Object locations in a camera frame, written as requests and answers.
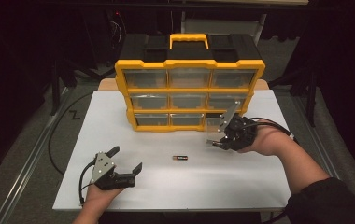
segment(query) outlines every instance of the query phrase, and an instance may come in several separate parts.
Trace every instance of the yellow handle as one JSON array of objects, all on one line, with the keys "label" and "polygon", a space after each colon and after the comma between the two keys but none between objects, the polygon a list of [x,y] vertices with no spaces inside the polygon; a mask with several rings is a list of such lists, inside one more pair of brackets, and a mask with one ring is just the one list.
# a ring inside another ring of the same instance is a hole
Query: yellow handle
[{"label": "yellow handle", "polygon": [[172,48],[174,41],[204,41],[205,48],[209,49],[206,35],[204,34],[172,34],[169,36],[169,48]]}]

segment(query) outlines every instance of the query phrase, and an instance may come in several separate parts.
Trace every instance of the forearm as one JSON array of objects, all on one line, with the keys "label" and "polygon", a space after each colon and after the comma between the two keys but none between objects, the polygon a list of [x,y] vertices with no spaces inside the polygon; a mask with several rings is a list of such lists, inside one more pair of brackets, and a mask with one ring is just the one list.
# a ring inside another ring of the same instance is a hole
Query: forearm
[{"label": "forearm", "polygon": [[288,136],[280,136],[282,137],[283,144],[277,145],[275,155],[283,164],[292,194],[329,177],[299,145]]},{"label": "forearm", "polygon": [[74,224],[96,224],[103,211],[93,209],[90,204],[84,204]]}]

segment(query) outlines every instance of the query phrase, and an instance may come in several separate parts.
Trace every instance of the small battery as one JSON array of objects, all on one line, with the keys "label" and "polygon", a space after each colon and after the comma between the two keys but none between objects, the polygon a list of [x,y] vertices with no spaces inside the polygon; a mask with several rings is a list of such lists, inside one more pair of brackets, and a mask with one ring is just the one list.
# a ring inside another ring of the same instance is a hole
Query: small battery
[{"label": "small battery", "polygon": [[186,161],[188,159],[189,159],[188,156],[173,156],[172,157],[172,160],[174,160],[174,161]]}]

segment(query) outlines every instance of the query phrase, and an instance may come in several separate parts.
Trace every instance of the plastic storage organizer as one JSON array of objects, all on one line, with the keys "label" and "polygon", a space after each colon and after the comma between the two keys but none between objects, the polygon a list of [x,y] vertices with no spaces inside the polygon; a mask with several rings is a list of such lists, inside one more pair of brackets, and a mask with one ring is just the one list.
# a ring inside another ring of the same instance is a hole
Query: plastic storage organizer
[{"label": "plastic storage organizer", "polygon": [[134,130],[203,131],[239,101],[243,115],[265,65],[249,35],[127,35],[116,82]]}]

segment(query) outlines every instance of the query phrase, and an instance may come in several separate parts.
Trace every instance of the white table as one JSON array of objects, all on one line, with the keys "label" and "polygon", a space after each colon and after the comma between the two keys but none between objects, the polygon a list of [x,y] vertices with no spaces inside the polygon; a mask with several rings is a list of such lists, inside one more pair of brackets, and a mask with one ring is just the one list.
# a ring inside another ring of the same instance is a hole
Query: white table
[{"label": "white table", "polygon": [[[119,195],[109,210],[272,211],[287,204],[291,194],[277,157],[206,147],[202,132],[134,132],[125,109],[118,91],[93,94],[53,209],[80,209],[81,171],[95,153],[114,146],[121,148],[113,157],[116,172],[131,173],[140,162],[143,170],[135,187]],[[265,117],[287,127],[272,91],[255,91],[246,116]],[[189,159],[173,161],[174,155]],[[91,172],[84,176],[84,184]]]}]

